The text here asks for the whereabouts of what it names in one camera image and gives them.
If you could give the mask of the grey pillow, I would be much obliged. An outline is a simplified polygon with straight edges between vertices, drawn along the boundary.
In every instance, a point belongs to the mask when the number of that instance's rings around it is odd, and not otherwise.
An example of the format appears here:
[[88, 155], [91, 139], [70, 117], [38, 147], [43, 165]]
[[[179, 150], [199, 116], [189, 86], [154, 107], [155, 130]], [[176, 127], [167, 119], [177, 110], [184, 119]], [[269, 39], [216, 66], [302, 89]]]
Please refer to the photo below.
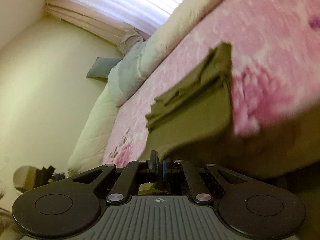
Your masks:
[[89, 79], [107, 82], [110, 71], [122, 60], [122, 58], [97, 57], [95, 63], [87, 73]]

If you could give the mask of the pink rose blanket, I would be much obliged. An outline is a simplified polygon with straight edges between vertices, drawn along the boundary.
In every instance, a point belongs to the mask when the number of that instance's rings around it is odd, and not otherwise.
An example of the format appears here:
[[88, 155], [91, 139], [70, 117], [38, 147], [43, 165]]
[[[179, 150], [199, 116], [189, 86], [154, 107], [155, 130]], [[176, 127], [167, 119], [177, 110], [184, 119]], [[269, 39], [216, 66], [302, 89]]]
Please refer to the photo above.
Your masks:
[[293, 108], [319, 101], [319, 0], [223, 0], [161, 62], [117, 115], [103, 163], [142, 158], [146, 116], [167, 92], [222, 43], [232, 47], [231, 76], [266, 70], [294, 93]]

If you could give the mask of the round mirror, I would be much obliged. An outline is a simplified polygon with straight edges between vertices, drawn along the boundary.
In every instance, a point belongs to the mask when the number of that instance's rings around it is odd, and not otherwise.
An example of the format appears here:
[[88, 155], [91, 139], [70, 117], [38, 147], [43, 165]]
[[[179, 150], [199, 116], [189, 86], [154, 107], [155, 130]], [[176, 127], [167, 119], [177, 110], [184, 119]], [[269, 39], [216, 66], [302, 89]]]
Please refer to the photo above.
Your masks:
[[14, 173], [13, 184], [20, 193], [39, 187], [41, 185], [40, 169], [33, 166], [19, 167]]

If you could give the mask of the pale green quilted mattress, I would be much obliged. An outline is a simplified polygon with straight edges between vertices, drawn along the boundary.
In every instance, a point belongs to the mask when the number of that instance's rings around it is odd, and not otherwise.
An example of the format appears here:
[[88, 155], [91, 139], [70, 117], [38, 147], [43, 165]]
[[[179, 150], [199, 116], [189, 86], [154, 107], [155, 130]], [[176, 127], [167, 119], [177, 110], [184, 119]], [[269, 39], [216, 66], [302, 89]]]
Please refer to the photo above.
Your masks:
[[70, 177], [101, 165], [117, 114], [118, 107], [110, 96], [108, 86], [105, 86], [68, 160]]

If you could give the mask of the olive green shirt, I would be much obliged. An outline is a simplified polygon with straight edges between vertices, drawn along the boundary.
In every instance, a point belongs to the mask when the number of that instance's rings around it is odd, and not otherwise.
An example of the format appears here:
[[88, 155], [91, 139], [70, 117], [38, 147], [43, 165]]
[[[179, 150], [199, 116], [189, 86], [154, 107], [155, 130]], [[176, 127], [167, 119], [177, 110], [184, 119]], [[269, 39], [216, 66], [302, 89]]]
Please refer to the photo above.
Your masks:
[[293, 108], [294, 93], [264, 69], [231, 76], [232, 47], [222, 43], [146, 116], [142, 158], [214, 163], [268, 179], [319, 165], [319, 101]]

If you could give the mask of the beige side curtain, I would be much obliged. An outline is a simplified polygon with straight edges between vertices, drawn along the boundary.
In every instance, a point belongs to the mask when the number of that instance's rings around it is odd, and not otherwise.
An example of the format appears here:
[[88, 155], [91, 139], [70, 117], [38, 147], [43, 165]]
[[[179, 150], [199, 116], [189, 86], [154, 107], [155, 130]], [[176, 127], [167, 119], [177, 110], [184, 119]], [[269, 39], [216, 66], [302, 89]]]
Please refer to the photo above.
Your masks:
[[75, 2], [50, 0], [46, 2], [44, 10], [107, 40], [118, 47], [123, 54], [127, 53], [135, 43], [143, 42], [150, 37], [149, 34], [123, 21]]

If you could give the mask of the cream grey rolled duvet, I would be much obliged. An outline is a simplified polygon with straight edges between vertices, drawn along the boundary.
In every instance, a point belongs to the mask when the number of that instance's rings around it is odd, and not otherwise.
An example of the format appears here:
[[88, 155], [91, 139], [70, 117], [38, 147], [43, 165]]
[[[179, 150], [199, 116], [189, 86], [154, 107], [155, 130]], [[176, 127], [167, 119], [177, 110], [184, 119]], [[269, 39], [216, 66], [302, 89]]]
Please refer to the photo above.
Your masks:
[[138, 42], [108, 75], [108, 92], [123, 105], [179, 42], [223, 0], [184, 0], [150, 38]]

